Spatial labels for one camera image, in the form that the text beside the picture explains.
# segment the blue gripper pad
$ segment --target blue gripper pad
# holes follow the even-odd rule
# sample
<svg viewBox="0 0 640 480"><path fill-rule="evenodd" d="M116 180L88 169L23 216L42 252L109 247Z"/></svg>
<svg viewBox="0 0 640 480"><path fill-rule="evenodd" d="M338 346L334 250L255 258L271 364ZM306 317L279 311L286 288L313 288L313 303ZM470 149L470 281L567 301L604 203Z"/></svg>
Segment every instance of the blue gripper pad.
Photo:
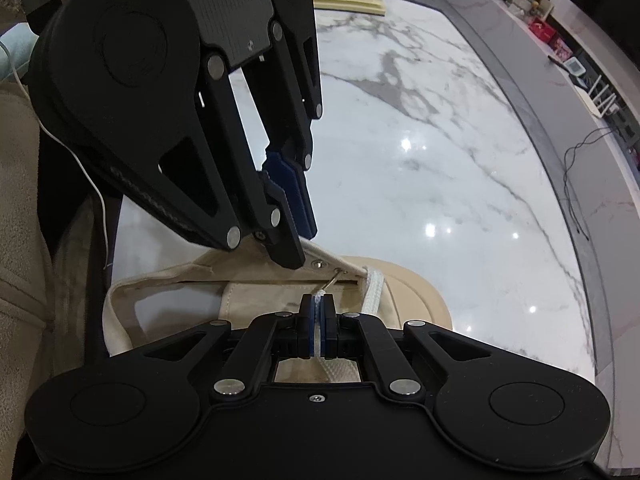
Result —
<svg viewBox="0 0 640 480"><path fill-rule="evenodd" d="M307 240L311 240L316 236L318 229L315 225L311 225L306 214L306 206L300 192L301 183L296 170L286 160L283 160L280 153L268 151L267 160L264 161L262 169L284 191L298 234Z"/></svg>
<svg viewBox="0 0 640 480"><path fill-rule="evenodd" d="M324 357L326 354L326 316L324 315L324 296L320 298L320 308L318 309L318 316L320 316L320 356Z"/></svg>
<svg viewBox="0 0 640 480"><path fill-rule="evenodd" d="M309 355L311 357L319 357L316 356L316 319L320 316L320 306L322 305L322 298L320 298L320 302L316 303L316 298L312 298L313 312L312 315L309 316Z"/></svg>

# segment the black cable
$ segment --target black cable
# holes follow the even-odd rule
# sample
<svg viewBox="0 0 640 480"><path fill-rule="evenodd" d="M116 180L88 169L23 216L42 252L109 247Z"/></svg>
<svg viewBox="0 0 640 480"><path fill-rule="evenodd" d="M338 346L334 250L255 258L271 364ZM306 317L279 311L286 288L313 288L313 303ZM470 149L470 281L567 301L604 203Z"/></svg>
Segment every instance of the black cable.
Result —
<svg viewBox="0 0 640 480"><path fill-rule="evenodd" d="M587 139L589 139L589 137L591 137L591 135L593 135L595 132L600 132L602 130L609 130L608 132L600 135L599 137L597 137L596 139L587 141ZM562 176L562 182L564 184L564 197L567 200L568 203L568 208L569 208L569 216L571 217L571 220L574 221L575 224L575 228L578 231L579 234L583 234L585 238L587 238L587 240L590 240L589 236L587 235L585 229L582 227L582 225L580 224L580 221L578 220L578 217L574 211L574 205L571 201L571 197L569 196L569 184L568 184L568 173L569 170L574 166L575 164L575 152L583 147L583 146L589 146L590 144L595 144L596 142L598 142L601 138L608 136L609 134L612 134L613 132L620 132L620 128L617 126L603 126L602 128L596 128L595 130L591 130L586 137L584 137L583 140L581 140L581 142L578 142L578 144L576 144L575 146L572 146L570 148L568 148L565 152L564 152L564 157L562 158L562 162L564 163L564 175ZM573 150L573 158L571 160L571 163L569 165L567 165L566 160L567 160L567 155L568 153Z"/></svg>

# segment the metal hook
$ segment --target metal hook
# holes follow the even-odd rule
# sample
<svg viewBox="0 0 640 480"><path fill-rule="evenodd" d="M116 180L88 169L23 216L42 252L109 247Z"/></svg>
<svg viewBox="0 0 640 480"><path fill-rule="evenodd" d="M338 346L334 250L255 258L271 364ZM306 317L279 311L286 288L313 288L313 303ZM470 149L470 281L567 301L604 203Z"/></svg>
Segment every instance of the metal hook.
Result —
<svg viewBox="0 0 640 480"><path fill-rule="evenodd" d="M342 269L335 269L335 274L334 276L328 281L326 282L321 288L320 290L327 290L330 286L332 286L340 277L341 274L346 274L347 271L346 270L342 270Z"/></svg>

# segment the person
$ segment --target person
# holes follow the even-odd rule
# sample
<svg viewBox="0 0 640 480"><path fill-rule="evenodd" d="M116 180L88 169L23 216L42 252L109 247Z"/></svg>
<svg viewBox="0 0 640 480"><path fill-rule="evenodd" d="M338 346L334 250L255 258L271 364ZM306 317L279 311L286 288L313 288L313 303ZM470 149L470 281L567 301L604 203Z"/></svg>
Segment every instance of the person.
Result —
<svg viewBox="0 0 640 480"><path fill-rule="evenodd" d="M10 15L5 11L0 16ZM0 82L0 146L0 480L5 480L21 478L33 463L30 443L20 440L31 393L52 375L84 362L94 210L79 168L41 134L30 101L9 79Z"/></svg>

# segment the black robotic gripper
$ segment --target black robotic gripper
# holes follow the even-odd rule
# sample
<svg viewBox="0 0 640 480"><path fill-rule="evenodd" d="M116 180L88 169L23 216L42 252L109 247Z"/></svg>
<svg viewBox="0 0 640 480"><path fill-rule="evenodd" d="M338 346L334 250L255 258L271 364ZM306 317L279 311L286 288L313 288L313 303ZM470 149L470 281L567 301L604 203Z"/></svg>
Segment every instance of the black robotic gripper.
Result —
<svg viewBox="0 0 640 480"><path fill-rule="evenodd" d="M34 479L606 478L592 461L604 396L572 373L427 322L374 316L224 320L79 368L26 407ZM359 383L288 384L278 363L357 363Z"/></svg>

